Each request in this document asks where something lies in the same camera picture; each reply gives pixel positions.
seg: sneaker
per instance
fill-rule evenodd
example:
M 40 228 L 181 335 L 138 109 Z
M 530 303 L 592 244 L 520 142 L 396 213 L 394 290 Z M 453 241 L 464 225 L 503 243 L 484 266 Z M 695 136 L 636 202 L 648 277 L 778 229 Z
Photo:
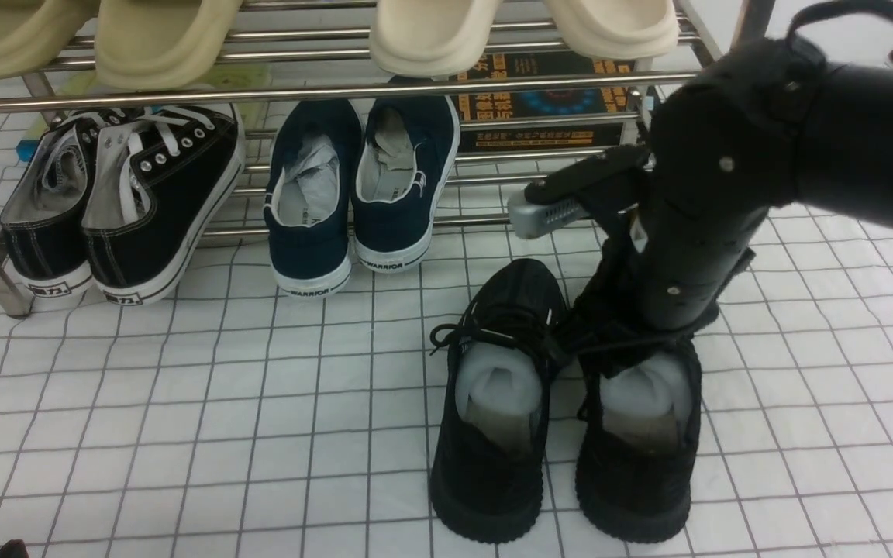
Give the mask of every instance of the sneaker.
M 546 265 L 520 259 L 488 280 L 460 324 L 432 332 L 433 345 L 450 348 L 450 377 L 429 499 L 460 536 L 506 543 L 536 522 L 559 371 L 543 347 L 566 311 Z
M 243 171 L 233 105 L 164 106 L 104 130 L 81 227 L 106 299 L 140 306 L 181 281 L 205 226 Z
M 378 99 L 364 138 L 351 198 L 357 257 L 372 271 L 405 271 L 433 240 L 433 213 L 460 145 L 457 110 L 444 96 Z
M 36 154 L 0 215 L 6 250 L 19 282 L 34 296 L 74 295 L 91 285 L 81 216 L 95 183 L 99 133 L 141 113 L 72 112 L 40 137 Z
M 278 132 L 264 220 L 285 294 L 325 297 L 350 279 L 347 209 L 362 138 L 345 99 L 298 103 Z
M 623 275 L 624 250 L 633 245 L 625 229 L 609 234 L 598 273 L 561 325 L 561 339 L 576 315 L 617 312 L 609 301 L 621 297 L 609 293 L 609 285 Z M 690 335 L 652 357 L 622 350 L 616 356 L 640 363 L 623 367 L 609 353 L 578 357 L 586 386 L 578 418 L 588 424 L 575 474 L 578 501 L 606 534 L 628 543 L 662 543 L 681 532 L 691 510 L 702 368 Z

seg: white rubber sole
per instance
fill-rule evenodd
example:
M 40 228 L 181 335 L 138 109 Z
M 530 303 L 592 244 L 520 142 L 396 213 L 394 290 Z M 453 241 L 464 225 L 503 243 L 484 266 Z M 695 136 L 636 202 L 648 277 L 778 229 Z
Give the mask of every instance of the white rubber sole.
M 450 98 L 446 99 L 446 104 L 450 106 L 450 116 L 453 117 L 453 145 L 450 146 L 450 154 L 446 156 L 447 162 L 443 166 L 443 176 L 440 177 L 439 184 L 436 184 L 436 191 L 433 193 L 433 204 L 429 206 L 429 227 L 422 234 L 422 238 L 417 243 L 394 252 L 370 250 L 370 248 L 361 244 L 356 236 L 353 238 L 353 249 L 357 252 L 357 259 L 360 260 L 364 267 L 375 273 L 401 273 L 408 271 L 421 264 L 422 259 L 426 257 L 426 252 L 429 252 L 429 245 L 433 242 L 433 216 L 436 215 L 436 207 L 440 204 L 443 187 L 447 186 L 447 180 L 450 179 L 450 171 L 453 170 L 453 162 L 457 159 L 457 150 L 460 149 L 460 116 L 457 116 L 457 109 L 453 106 Z
M 667 15 L 655 26 L 632 29 L 630 32 L 602 34 L 596 31 L 599 22 L 586 21 L 575 4 L 580 0 L 546 0 L 546 7 L 557 23 L 564 42 L 571 50 L 592 59 L 637 60 L 659 57 L 676 49 L 681 29 L 672 0 L 634 0 L 662 2 Z
M 85 261 L 77 269 L 54 279 L 29 279 L 19 276 L 22 286 L 29 289 L 33 296 L 40 299 L 57 299 L 84 293 L 95 285 L 91 281 L 91 264 Z
M 352 269 L 353 265 L 350 263 L 350 255 L 347 254 L 347 256 L 343 258 L 343 262 L 340 262 L 340 267 L 322 277 L 315 277 L 313 279 L 293 279 L 291 277 L 285 277 L 275 269 L 274 279 L 278 283 L 281 292 L 285 293 L 287 296 L 305 300 L 322 299 L 343 290 L 343 287 L 350 281 L 350 272 Z
M 119 306 L 143 306 L 153 304 L 166 297 L 181 282 L 185 270 L 188 269 L 188 262 L 191 262 L 192 255 L 195 254 L 195 248 L 198 248 L 198 241 L 205 232 L 205 227 L 209 225 L 210 220 L 219 211 L 219 208 L 228 200 L 229 195 L 233 193 L 236 187 L 236 180 L 243 172 L 246 159 L 246 137 L 243 131 L 243 120 L 236 109 L 233 109 L 234 117 L 238 126 L 238 141 L 236 149 L 233 151 L 233 158 L 230 158 L 229 165 L 219 177 L 215 188 L 209 198 L 202 205 L 201 218 L 196 219 L 188 227 L 188 234 L 184 237 L 181 247 L 178 247 L 177 253 L 171 262 L 167 264 L 156 277 L 132 287 L 124 289 L 103 285 L 96 279 L 99 290 L 102 290 L 105 299 Z
M 444 0 L 444 5 L 449 5 L 454 0 Z M 491 24 L 494 22 L 495 13 L 503 0 L 475 0 L 476 6 L 464 21 L 464 25 L 457 29 L 449 41 L 437 49 L 436 47 L 417 47 L 414 42 L 402 41 L 401 45 L 394 45 L 393 39 L 387 36 L 386 29 L 393 25 L 419 26 L 428 28 L 432 19 L 424 21 L 390 21 L 400 15 L 393 10 L 399 8 L 394 3 L 378 3 L 378 14 L 371 30 L 370 50 L 371 59 L 384 71 L 397 75 L 407 75 L 411 78 L 443 78 L 447 75 L 460 74 L 461 71 L 470 70 L 484 53 L 484 47 L 488 43 L 491 34 Z M 436 14 L 429 14 L 435 19 Z

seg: beige slipper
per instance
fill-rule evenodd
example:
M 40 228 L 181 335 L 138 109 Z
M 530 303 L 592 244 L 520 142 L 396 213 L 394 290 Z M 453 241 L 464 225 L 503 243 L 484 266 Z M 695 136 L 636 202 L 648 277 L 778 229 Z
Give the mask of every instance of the beige slipper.
M 243 0 L 102 0 L 98 79 L 124 89 L 188 85 L 215 64 Z
M 98 10 L 98 0 L 0 0 L 0 78 L 39 70 Z
M 678 45 L 672 0 L 546 0 L 564 42 L 586 57 L 659 57 Z
M 484 53 L 502 0 L 378 0 L 371 57 L 384 71 L 439 78 L 470 70 Z

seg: black shoelace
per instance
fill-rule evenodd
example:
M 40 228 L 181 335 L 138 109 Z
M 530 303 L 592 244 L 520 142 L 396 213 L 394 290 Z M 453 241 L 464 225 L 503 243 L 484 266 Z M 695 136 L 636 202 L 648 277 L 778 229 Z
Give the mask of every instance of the black shoelace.
M 481 310 L 478 318 L 475 310 Z M 553 324 L 540 320 L 531 308 L 512 303 L 495 303 L 478 308 L 478 304 L 457 324 L 443 324 L 433 328 L 429 341 L 437 350 L 451 343 L 464 343 L 465 340 L 507 346 L 529 354 L 537 363 L 555 363 L 563 367 L 571 361 L 553 337 Z

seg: black canvas sneaker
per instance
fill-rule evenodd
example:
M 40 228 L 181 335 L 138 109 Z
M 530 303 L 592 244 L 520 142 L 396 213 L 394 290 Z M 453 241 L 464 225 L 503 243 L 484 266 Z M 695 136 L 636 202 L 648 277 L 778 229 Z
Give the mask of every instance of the black canvas sneaker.
M 242 119 L 233 105 L 164 106 L 99 141 L 81 220 L 92 275 L 114 304 L 159 301 L 243 171 Z
M 72 112 L 40 137 L 0 215 L 19 282 L 34 296 L 74 295 L 91 285 L 81 215 L 95 183 L 99 133 L 141 113 L 139 109 Z
M 506 543 L 536 522 L 560 369 L 550 329 L 566 311 L 546 266 L 520 259 L 488 280 L 460 324 L 432 332 L 433 345 L 450 348 L 450 378 L 429 498 L 460 536 Z
M 598 529 L 630 543 L 661 543 L 684 528 L 691 510 L 702 368 L 691 335 L 655 342 L 652 350 L 620 346 L 613 353 L 567 343 L 568 336 L 589 332 L 602 332 L 598 338 L 606 343 L 636 333 L 615 320 L 628 301 L 616 295 L 613 280 L 623 277 L 619 268 L 633 245 L 625 230 L 609 234 L 598 273 L 559 333 L 564 347 L 580 353 L 586 385 L 578 418 L 588 428 L 575 484 L 581 511 Z

